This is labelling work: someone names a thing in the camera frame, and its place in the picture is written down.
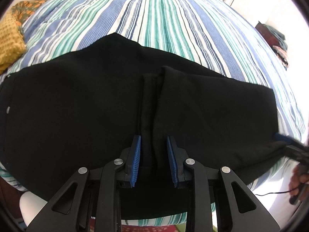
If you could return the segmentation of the right hand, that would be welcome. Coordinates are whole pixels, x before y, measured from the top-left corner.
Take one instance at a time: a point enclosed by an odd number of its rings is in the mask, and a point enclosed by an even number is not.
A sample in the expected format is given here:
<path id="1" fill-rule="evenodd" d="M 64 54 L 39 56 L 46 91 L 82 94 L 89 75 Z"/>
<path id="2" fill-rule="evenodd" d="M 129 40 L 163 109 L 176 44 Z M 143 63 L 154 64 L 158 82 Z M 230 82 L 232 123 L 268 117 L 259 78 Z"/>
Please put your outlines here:
<path id="1" fill-rule="evenodd" d="M 308 198 L 308 166 L 299 163 L 293 169 L 289 191 L 289 202 L 292 205 L 296 205 Z"/>

